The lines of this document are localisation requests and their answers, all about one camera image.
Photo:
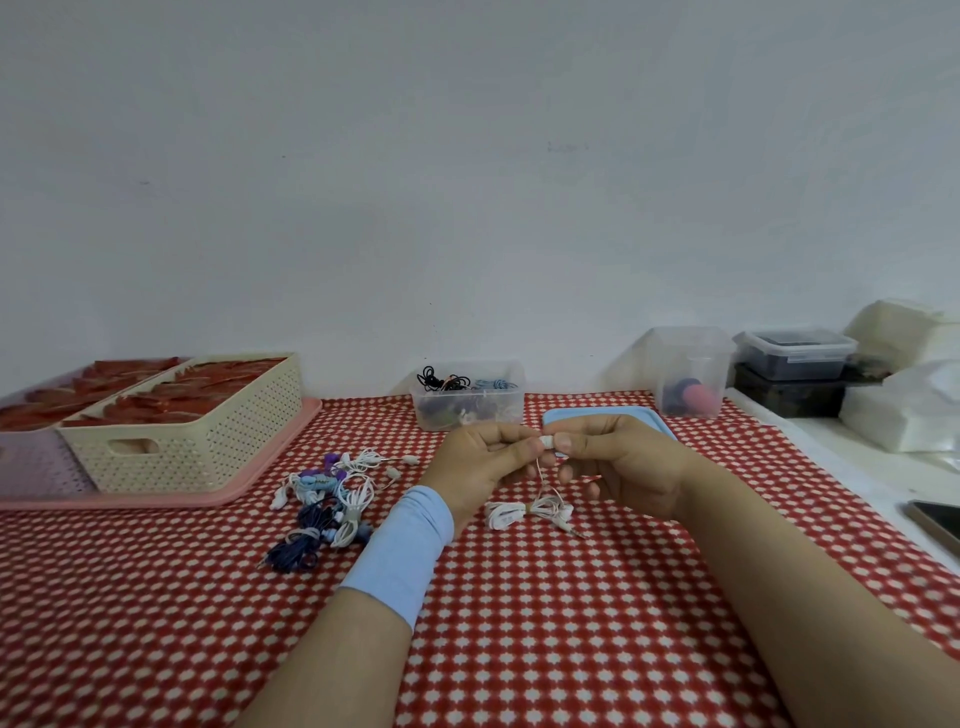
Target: left hand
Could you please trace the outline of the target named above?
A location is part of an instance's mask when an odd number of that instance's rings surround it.
[[[453,515],[456,536],[501,482],[536,478],[534,461],[556,464],[552,452],[544,454],[540,433],[523,425],[480,423],[450,432],[420,478],[433,488]]]

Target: red food item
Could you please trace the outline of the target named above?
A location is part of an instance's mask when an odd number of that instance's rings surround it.
[[[92,425],[168,425],[193,422],[213,411],[257,377],[283,361],[211,361],[179,372],[149,392],[118,397],[100,417],[84,416],[64,423]]]
[[[177,357],[95,361],[69,385],[35,389],[24,396],[23,403],[0,408],[0,431],[24,431],[54,425],[179,363]]]

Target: pink tray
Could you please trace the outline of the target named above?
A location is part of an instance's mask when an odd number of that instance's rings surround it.
[[[110,508],[210,508],[242,496],[264,471],[283,454],[287,445],[303,430],[314,415],[324,408],[321,400],[303,398],[303,408],[247,465],[225,485],[211,493],[93,493],[65,498],[0,500],[0,511],[83,511]]]

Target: light blue sleeve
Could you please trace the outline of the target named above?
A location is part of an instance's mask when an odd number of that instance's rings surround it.
[[[396,502],[340,586],[383,602],[417,623],[433,568],[453,541],[453,516],[435,490],[415,485]]]

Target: light blue plastic lid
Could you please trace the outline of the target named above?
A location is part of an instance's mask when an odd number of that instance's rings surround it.
[[[666,422],[650,407],[561,407],[559,409],[548,409],[543,413],[543,424],[549,425],[558,420],[569,420],[571,417],[585,417],[587,415],[630,415],[664,435],[669,435],[674,440],[677,439],[677,436],[666,426]]]

